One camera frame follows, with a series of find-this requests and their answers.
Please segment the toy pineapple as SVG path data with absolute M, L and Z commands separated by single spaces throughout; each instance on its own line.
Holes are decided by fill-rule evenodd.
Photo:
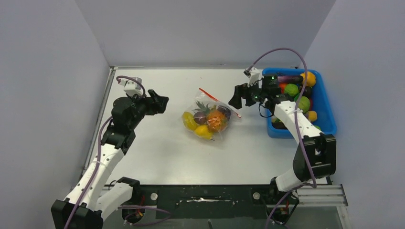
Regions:
M 230 120 L 227 120 L 226 117 L 217 110 L 219 105 L 200 101 L 195 102 L 195 104 L 197 108 L 194 109 L 194 113 L 201 111 L 207 114 L 206 125 L 211 132 L 219 133 L 227 128 Z

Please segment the toy yellow mango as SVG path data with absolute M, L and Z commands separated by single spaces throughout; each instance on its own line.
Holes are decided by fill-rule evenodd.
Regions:
M 198 124 L 194 120 L 193 114 L 190 112 L 184 112 L 182 114 L 182 121 L 184 126 L 189 130 L 194 131 L 198 127 Z

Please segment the clear zip top bag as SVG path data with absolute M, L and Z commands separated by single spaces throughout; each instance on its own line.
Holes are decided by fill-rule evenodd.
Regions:
M 190 133 L 206 141 L 221 141 L 231 124 L 241 115 L 203 88 L 182 113 L 181 121 Z

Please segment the toy dark passion fruit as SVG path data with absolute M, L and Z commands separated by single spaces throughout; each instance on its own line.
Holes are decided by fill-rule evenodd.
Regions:
M 194 121 L 198 124 L 198 125 L 206 125 L 207 124 L 207 114 L 204 112 L 196 112 L 193 115 L 193 119 Z

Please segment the toy yellow lemon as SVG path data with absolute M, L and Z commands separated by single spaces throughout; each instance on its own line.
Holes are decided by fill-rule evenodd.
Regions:
M 200 125 L 194 130 L 194 134 L 198 136 L 199 138 L 205 139 L 205 140 L 212 140 L 213 139 L 213 133 L 209 130 L 207 125 Z

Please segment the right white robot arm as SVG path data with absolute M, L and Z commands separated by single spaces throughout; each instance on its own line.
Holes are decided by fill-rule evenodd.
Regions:
M 277 76 L 263 77 L 262 85 L 258 81 L 258 77 L 252 75 L 248 83 L 235 86 L 228 103 L 236 109 L 242 108 L 242 100 L 246 106 L 263 105 L 284 124 L 297 142 L 292 167 L 270 182 L 269 199 L 279 204 L 288 197 L 288 191 L 336 172 L 337 142 L 334 135 L 316 128 L 290 95 L 281 92 Z

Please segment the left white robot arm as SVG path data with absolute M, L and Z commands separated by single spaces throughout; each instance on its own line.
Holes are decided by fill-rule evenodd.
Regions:
M 105 197 L 100 194 L 135 140 L 140 121 L 147 115 L 166 111 L 169 98 L 152 89 L 148 93 L 127 95 L 113 102 L 111 116 L 100 127 L 96 156 L 73 190 L 51 207 L 55 228 L 101 229 L 112 212 L 135 196 L 139 181 L 126 177 Z

